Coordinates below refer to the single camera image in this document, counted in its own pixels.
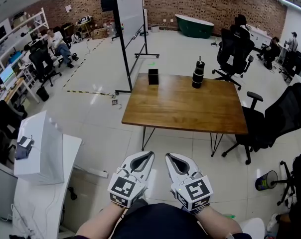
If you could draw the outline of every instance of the caution tape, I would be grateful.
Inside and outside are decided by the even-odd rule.
[[[105,40],[105,38],[93,49],[95,50],[98,46],[100,46],[100,44]],[[63,89],[65,88],[66,84],[71,80],[71,78],[73,77],[73,75],[76,73],[77,69],[79,69],[79,67],[84,63],[84,61],[86,60],[86,58],[84,58],[84,60],[82,61],[82,63],[75,69],[75,71],[73,72],[73,74],[70,76],[70,78],[66,81],[66,83],[64,84],[64,86],[62,87]]]
[[[66,92],[72,92],[72,93],[85,93],[85,94],[97,94],[97,95],[102,95],[105,96],[105,93],[101,92],[91,92],[91,91],[78,91],[78,90],[67,90]]]

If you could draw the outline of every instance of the black shirt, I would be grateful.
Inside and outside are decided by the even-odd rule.
[[[235,239],[251,239],[247,234]],[[147,205],[124,216],[112,239],[208,239],[194,215],[167,204]]]

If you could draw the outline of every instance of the white shelf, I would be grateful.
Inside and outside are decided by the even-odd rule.
[[[14,29],[11,30],[10,33],[6,34],[4,37],[2,37],[0,39],[0,43],[5,40],[8,36],[10,36],[12,33],[14,33],[15,31],[19,30],[21,27],[23,27],[24,25],[26,25],[29,21],[33,20],[34,18],[40,16],[41,14],[43,14],[43,12],[39,12],[38,14],[32,16],[31,18],[28,18],[27,20],[25,20],[24,22],[22,22],[20,25],[18,25],[17,27],[15,27]]]
[[[0,60],[1,60],[2,58],[4,58],[8,53],[10,53],[11,50],[12,50],[15,46],[17,46],[17,44],[19,44],[23,39],[25,39],[25,38],[27,37],[28,34],[32,34],[33,32],[37,31],[40,27],[43,27],[43,26],[45,26],[45,23],[43,23],[43,24],[37,26],[37,27],[36,27],[35,29],[33,29],[32,31],[28,32],[24,37],[21,37],[14,45],[12,45],[9,49],[6,50],[6,52],[5,52],[4,54],[1,55]]]

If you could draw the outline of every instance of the white wall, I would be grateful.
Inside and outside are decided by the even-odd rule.
[[[292,32],[296,32],[298,35],[298,51],[301,51],[301,11],[288,7],[280,42],[284,43],[289,38],[292,38]]]
[[[10,21],[8,18],[0,23],[0,27],[2,27],[3,25],[4,25],[6,33],[9,33],[12,30]]]

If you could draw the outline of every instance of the red brick wall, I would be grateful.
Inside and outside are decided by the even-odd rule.
[[[250,25],[266,30],[270,36],[281,36],[287,8],[277,0],[145,0],[148,22],[163,23],[177,28],[175,14],[206,20],[215,24],[214,32],[234,24],[239,13],[246,16]]]
[[[72,6],[67,13],[65,7]],[[177,29],[175,14],[203,19],[215,24],[214,32],[228,28],[239,13],[247,18],[248,24],[266,30],[270,36],[281,36],[287,8],[277,0],[145,0],[149,23],[160,24],[167,20],[166,26]],[[50,27],[61,26],[67,22],[91,15],[99,27],[114,20],[112,12],[102,12],[100,0],[42,0],[25,9],[35,14],[44,8]]]
[[[71,5],[72,11],[66,12],[65,7]],[[41,0],[25,8],[29,14],[38,13],[44,8],[45,16],[50,27],[61,26],[65,23],[76,23],[84,16],[90,15],[94,24],[101,27],[103,23],[113,21],[113,12],[102,12],[100,0]]]

